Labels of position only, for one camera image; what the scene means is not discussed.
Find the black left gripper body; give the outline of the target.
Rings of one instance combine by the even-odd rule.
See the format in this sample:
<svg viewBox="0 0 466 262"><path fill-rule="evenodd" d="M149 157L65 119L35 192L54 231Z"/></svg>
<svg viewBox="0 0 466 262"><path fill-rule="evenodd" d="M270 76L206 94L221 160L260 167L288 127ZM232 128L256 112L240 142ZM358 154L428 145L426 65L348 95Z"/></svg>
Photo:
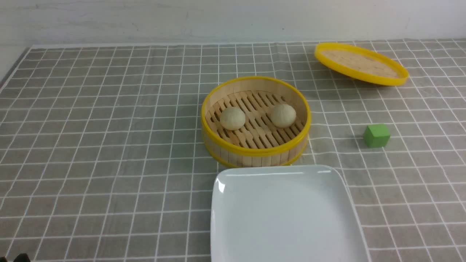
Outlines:
<svg viewBox="0 0 466 262"><path fill-rule="evenodd" d="M15 257L15 259L13 260L13 262L31 262L28 254L19 254L17 255L17 257Z"/></svg>

